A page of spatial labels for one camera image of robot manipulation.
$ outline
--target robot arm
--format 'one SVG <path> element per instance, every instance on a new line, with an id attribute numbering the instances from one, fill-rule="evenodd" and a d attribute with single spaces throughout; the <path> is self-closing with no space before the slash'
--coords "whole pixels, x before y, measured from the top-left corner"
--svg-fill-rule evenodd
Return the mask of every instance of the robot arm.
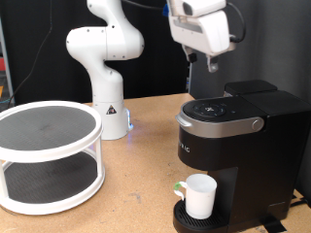
<path id="1" fill-rule="evenodd" d="M 218 70 L 217 56 L 234 50 L 230 42 L 225 0 L 167 0 L 169 24 L 174 41 L 183 45 L 187 59 L 193 62 L 192 50 L 207 56 L 211 73 Z"/>
<path id="2" fill-rule="evenodd" d="M 105 61 L 133 59 L 142 53 L 144 38 L 126 19 L 121 0 L 87 0 L 88 9 L 107 22 L 107 27 L 82 27 L 71 30 L 66 47 L 89 73 L 93 108 L 101 115 L 102 140 L 125 136 L 131 126 L 123 102 L 121 74 Z"/>

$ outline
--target mug handle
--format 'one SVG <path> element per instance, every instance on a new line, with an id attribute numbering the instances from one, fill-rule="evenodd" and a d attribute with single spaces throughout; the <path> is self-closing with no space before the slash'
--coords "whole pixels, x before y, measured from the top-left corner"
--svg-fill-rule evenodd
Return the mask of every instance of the mug handle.
<path id="1" fill-rule="evenodd" d="M 188 186 L 187 186 L 187 183 L 184 183 L 184 182 L 177 182 L 177 183 L 175 183 L 175 185 L 174 185 L 174 192 L 175 192 L 176 195 L 182 197 L 182 200 L 184 201 L 184 199 L 185 199 L 184 193 L 181 192 L 180 190 L 178 190 L 181 186 L 184 187 L 184 188 L 187 188 L 187 187 L 188 187 Z"/>

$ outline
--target coffee maker control panel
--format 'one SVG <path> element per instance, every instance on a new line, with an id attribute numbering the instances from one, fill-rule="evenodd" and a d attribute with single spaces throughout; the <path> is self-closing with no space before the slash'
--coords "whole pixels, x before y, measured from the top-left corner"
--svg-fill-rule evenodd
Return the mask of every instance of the coffee maker control panel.
<path id="1" fill-rule="evenodd" d="M 188 117 L 210 122 L 266 116 L 265 112 L 240 96 L 193 100 L 184 105 L 182 109 Z"/>
<path id="2" fill-rule="evenodd" d="M 194 112 L 204 117 L 219 117 L 225 114 L 225 107 L 216 104 L 200 104 L 193 107 Z"/>

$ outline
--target table surface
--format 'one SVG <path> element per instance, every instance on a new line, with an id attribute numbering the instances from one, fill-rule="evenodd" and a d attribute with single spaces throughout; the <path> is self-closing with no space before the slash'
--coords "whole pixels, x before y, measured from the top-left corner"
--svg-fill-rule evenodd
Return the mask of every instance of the table surface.
<path id="1" fill-rule="evenodd" d="M 134 129 L 122 139 L 103 141 L 106 180 L 84 204 L 48 216 L 24 216 L 0 209 L 0 232 L 160 232 L 176 233 L 173 185 L 193 173 L 177 155 L 175 115 L 192 100 L 188 94 L 124 100 Z M 290 209 L 282 221 L 288 232 L 310 233 L 311 210 Z M 263 226 L 244 231 L 264 233 Z"/>

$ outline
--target black coffee maker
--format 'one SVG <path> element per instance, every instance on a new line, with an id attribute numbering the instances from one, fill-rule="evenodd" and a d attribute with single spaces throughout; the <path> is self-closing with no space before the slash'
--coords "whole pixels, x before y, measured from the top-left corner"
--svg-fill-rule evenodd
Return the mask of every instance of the black coffee maker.
<path id="1" fill-rule="evenodd" d="M 228 83 L 225 96 L 190 101 L 176 116 L 180 159 L 218 184 L 209 218 L 175 205 L 180 233 L 238 232 L 284 219 L 290 208 L 311 105 L 264 81 Z"/>

